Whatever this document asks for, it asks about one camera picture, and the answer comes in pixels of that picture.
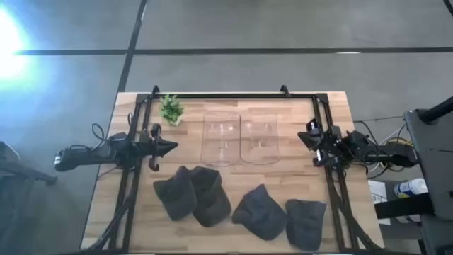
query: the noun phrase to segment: wooden table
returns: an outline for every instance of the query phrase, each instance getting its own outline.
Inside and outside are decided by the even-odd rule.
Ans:
[[[346,130],[353,130],[354,125],[346,93],[342,91],[327,93],[334,125],[340,126],[343,134]],[[134,110],[136,95],[136,93],[118,95],[110,125],[110,135],[129,130],[127,114]],[[280,160],[269,165],[255,165],[240,161],[237,165],[216,168],[222,174],[223,187],[233,210],[245,193],[261,183],[265,184],[269,194],[282,208],[285,208],[285,202],[290,198],[323,201],[328,207],[324,216],[323,237],[319,251],[338,251],[324,170],[312,165],[311,159],[315,154],[309,152],[296,136],[297,132],[305,131],[305,124],[314,116],[310,100],[183,99],[181,102],[185,106],[185,113],[178,127],[165,124],[159,116],[159,101],[153,100],[152,103],[150,124],[160,123],[162,137],[165,140],[179,142],[179,146],[160,159],[161,168],[158,172],[149,169],[148,161],[144,159],[132,227],[131,253],[300,251],[289,245],[285,232],[276,239],[266,242],[251,234],[243,225],[233,225],[231,217],[210,228],[202,227],[192,215],[180,222],[172,222],[154,192],[153,182],[169,179],[180,165],[185,165],[189,169],[203,165],[200,161],[200,153],[205,111],[240,113],[245,110],[277,115]],[[101,173],[112,167],[102,165]],[[120,177],[121,170],[114,170],[97,181],[82,248],[92,244],[112,219]],[[361,166],[348,169],[346,182],[354,216],[372,240],[383,247],[365,170]],[[348,239],[346,227],[343,231],[345,238]]]

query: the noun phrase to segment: gray cloth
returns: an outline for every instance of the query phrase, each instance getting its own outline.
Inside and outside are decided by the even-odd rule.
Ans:
[[[197,197],[193,216],[203,227],[212,227],[231,213],[231,204],[222,188],[222,177],[217,170],[196,166],[190,171]]]
[[[286,234],[291,244],[305,251],[316,251],[321,245],[326,204],[318,201],[290,199]]]
[[[169,180],[155,181],[153,185],[171,220],[181,220],[197,206],[189,170],[185,166],[180,166]]]
[[[242,198],[233,213],[233,223],[243,224],[261,239],[272,240],[285,229],[287,216],[261,184]]]

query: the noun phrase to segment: floor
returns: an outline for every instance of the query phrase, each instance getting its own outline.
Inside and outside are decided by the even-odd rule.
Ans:
[[[286,84],[293,91],[346,91],[355,120],[399,116],[453,94],[453,51],[448,49],[136,55],[125,83],[125,76],[122,81],[120,77],[128,70],[123,66],[131,57],[126,50],[140,4],[141,0],[0,3],[0,24],[7,34],[0,42],[0,140],[14,146],[31,166],[55,174],[55,152],[76,143],[95,145],[90,125],[96,122],[108,129],[122,86],[126,91],[150,91],[153,85],[162,91],[276,91]],[[137,49],[203,47],[453,47],[453,17],[442,0],[147,1]],[[34,55],[11,55],[15,50]],[[83,50],[112,51],[87,55]],[[378,140],[403,125],[402,119],[368,123]],[[366,132],[361,124],[356,128]],[[96,174],[97,166],[83,166],[58,173],[55,186],[37,183],[18,250],[77,250]],[[380,178],[416,176],[419,169]],[[386,244],[407,250],[394,239]]]

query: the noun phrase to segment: small potted plant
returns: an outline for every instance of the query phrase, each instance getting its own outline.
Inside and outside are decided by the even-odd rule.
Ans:
[[[161,99],[161,116],[169,125],[178,125],[181,121],[181,115],[184,113],[184,107],[175,96],[165,95]]]

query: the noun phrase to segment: transparent plastic cup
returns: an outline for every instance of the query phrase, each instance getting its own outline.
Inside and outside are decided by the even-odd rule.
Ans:
[[[231,166],[240,160],[241,118],[235,112],[208,111],[203,116],[201,162]]]
[[[241,158],[252,164],[272,164],[280,160],[277,115],[241,114]]]

